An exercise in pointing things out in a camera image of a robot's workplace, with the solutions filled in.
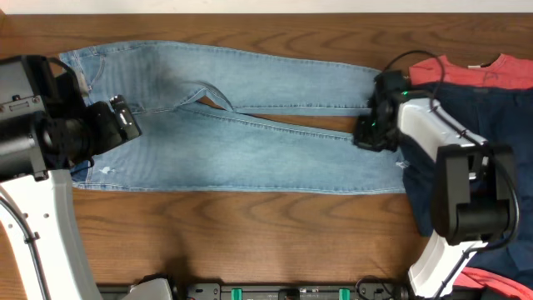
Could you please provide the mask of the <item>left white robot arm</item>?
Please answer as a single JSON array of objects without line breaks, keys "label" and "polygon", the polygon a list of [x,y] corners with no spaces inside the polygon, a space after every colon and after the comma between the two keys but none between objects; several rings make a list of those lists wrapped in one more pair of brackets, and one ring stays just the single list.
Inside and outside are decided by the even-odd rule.
[{"label": "left white robot arm", "polygon": [[121,95],[87,105],[54,57],[1,61],[1,224],[29,299],[99,299],[73,209],[82,163],[141,136]]}]

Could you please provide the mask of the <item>light blue jeans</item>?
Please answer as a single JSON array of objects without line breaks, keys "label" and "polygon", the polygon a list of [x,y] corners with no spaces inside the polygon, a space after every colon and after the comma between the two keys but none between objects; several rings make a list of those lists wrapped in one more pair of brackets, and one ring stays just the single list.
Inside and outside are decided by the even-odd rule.
[{"label": "light blue jeans", "polygon": [[402,154],[278,115],[368,113],[376,70],[183,42],[65,52],[87,104],[121,94],[140,137],[82,165],[77,188],[129,192],[402,193]]}]

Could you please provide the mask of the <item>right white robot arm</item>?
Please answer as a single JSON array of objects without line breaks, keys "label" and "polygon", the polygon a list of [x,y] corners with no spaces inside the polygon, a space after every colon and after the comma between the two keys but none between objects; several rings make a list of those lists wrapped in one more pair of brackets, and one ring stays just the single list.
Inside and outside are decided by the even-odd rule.
[{"label": "right white robot arm", "polygon": [[356,125],[354,143],[365,150],[395,151],[412,142],[433,162],[430,197],[433,232],[410,267],[409,299],[439,299],[477,253],[507,246],[516,236],[520,203],[514,156],[462,126],[434,93],[411,90],[400,71],[374,79],[371,112]]}]

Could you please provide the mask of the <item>dark navy shorts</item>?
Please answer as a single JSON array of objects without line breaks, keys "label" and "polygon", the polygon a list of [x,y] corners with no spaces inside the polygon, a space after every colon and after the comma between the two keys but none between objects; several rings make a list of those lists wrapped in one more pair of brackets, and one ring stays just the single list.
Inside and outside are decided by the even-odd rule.
[{"label": "dark navy shorts", "polygon": [[[516,239],[506,248],[477,253],[471,268],[485,269],[532,287],[532,91],[467,87],[445,83],[436,99],[468,130],[490,143],[512,147],[516,187],[521,197],[521,220]],[[423,236],[433,231],[430,218],[434,163],[412,140],[401,143],[407,167],[403,183]]]}]

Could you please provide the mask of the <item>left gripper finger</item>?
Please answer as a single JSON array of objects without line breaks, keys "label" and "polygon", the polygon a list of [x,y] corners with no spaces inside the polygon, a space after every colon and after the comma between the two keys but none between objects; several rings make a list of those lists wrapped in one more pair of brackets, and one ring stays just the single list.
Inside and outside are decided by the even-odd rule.
[{"label": "left gripper finger", "polygon": [[132,116],[119,116],[118,118],[122,130],[122,138],[125,141],[131,141],[142,135],[142,130]]},{"label": "left gripper finger", "polygon": [[123,95],[116,95],[109,100],[117,123],[119,125],[133,125],[134,118]]}]

